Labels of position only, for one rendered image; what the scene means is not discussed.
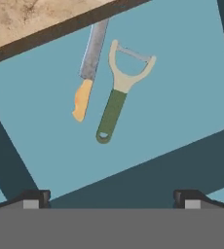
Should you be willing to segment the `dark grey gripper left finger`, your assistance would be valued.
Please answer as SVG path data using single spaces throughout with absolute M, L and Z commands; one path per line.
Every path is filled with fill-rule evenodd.
M 0 208 L 9 209 L 43 209 L 50 208 L 51 192 L 49 190 L 27 190 L 20 195 L 3 202 Z

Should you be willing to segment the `green handled peeler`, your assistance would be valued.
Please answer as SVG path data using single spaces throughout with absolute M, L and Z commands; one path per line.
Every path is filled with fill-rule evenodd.
M 117 67 L 116 52 L 125 53 L 144 61 L 145 67 L 137 75 L 129 76 L 123 73 Z M 95 136 L 96 140 L 100 144 L 106 144 L 111 140 L 113 131 L 120 117 L 127 94 L 129 93 L 134 84 L 140 82 L 151 72 L 152 68 L 155 65 L 156 57 L 154 55 L 143 56 L 139 53 L 135 53 L 130 49 L 121 47 L 117 40 L 113 40 L 108 55 L 108 61 L 113 74 L 113 88 L 111 89 L 106 107 L 104 109 Z

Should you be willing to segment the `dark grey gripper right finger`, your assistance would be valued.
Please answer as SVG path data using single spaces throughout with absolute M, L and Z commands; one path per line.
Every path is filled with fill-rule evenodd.
M 199 190 L 175 190 L 174 208 L 179 209 L 215 209 L 224 208 L 224 203 L 211 199 Z

